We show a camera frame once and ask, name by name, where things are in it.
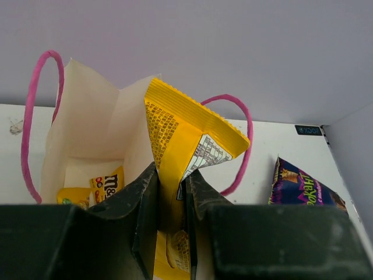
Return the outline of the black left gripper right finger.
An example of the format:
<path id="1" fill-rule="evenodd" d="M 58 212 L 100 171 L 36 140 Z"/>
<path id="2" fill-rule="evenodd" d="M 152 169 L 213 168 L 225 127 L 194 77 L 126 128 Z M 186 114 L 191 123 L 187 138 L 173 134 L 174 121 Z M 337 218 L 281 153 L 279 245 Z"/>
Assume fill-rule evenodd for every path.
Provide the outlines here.
<path id="1" fill-rule="evenodd" d="M 234 205 L 199 171 L 185 179 L 191 279 L 371 279 L 347 216 L 332 206 Z"/>

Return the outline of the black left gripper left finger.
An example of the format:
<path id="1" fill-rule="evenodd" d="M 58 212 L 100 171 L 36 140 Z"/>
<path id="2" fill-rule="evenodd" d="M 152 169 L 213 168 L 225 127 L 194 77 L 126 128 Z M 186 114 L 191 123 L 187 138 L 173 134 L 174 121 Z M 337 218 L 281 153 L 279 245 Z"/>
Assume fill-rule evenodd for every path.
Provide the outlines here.
<path id="1" fill-rule="evenodd" d="M 2 279 L 152 279 L 157 239 L 154 164 L 105 201 L 2 205 Z"/>

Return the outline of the yellow M&M's peanut packet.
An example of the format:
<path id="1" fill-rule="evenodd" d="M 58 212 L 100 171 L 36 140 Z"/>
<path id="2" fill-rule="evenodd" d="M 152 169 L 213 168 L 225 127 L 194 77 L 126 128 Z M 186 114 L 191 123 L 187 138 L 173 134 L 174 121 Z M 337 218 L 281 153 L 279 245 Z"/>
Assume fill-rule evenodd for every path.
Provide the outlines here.
<path id="1" fill-rule="evenodd" d="M 62 188 L 58 191 L 57 203 L 74 204 L 82 209 L 88 209 L 90 193 L 91 191 L 88 188 Z"/>

